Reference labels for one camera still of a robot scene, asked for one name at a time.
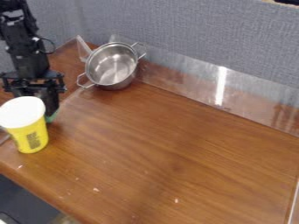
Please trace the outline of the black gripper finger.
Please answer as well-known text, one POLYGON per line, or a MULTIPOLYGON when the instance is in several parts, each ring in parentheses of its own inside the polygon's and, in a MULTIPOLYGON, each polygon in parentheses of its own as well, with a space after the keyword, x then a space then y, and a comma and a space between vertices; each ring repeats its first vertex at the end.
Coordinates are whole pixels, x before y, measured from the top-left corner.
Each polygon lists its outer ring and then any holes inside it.
POLYGON ((47 87, 42 91, 42 100, 46 105, 46 115, 52 116, 60 106, 59 93, 55 88, 47 87))
POLYGON ((12 90, 12 93, 14 93, 14 96, 15 97, 22 97, 22 96, 31 96, 32 95, 32 93, 31 92, 28 92, 26 89, 14 89, 12 90))

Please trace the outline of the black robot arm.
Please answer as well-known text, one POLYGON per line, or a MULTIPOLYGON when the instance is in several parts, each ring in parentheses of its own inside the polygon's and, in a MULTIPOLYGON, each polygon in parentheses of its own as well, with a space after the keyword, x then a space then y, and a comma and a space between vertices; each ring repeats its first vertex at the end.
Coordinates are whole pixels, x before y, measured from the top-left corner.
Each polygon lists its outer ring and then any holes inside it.
POLYGON ((51 70, 48 55, 55 53, 55 44, 38 31, 27 1, 0 0, 0 39, 14 62, 14 71, 0 73, 4 91, 15 97, 38 96, 46 105, 44 116, 51 119, 67 88, 64 75, 51 70))

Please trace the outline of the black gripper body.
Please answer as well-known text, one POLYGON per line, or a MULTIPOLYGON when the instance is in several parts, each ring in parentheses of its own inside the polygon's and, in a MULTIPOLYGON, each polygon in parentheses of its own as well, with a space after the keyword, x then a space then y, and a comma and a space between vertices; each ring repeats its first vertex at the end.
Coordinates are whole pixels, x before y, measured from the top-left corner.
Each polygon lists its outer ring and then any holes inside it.
POLYGON ((16 72, 0 73, 3 88, 6 92, 12 93, 14 89, 26 89, 32 95, 46 88, 55 88, 58 93, 64 93, 67 87, 64 84, 64 74, 54 70, 47 70, 42 77, 20 78, 16 72))

